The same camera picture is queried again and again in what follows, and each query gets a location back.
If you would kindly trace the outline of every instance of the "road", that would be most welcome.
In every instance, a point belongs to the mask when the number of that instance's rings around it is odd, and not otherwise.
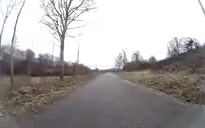
[[[22,128],[205,128],[205,107],[183,104],[107,73],[18,122]]]

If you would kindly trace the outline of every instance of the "grass verge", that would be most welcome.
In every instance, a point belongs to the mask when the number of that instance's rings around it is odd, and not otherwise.
[[[204,93],[199,88],[199,78],[196,74],[157,73],[152,71],[122,72],[121,78],[146,87],[159,90],[167,95],[181,99],[184,102],[200,104]]]
[[[14,115],[20,115],[24,112],[36,114],[43,110],[45,105],[50,105],[69,95],[77,86],[85,85],[94,77],[94,75],[83,75],[67,77],[63,81],[49,79],[36,83],[16,85],[7,95],[6,106]]]

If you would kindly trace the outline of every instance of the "roadside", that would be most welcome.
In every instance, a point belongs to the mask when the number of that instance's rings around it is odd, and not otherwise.
[[[174,96],[183,102],[205,104],[205,92],[197,74],[185,72],[153,72],[150,70],[138,72],[120,72],[118,75],[136,84],[161,91]]]
[[[80,75],[76,77],[64,77],[60,81],[57,77],[34,79],[29,83],[18,84],[7,93],[5,106],[13,116],[23,113],[34,115],[44,110],[44,106],[69,95],[78,86],[85,85],[93,79],[94,74]]]

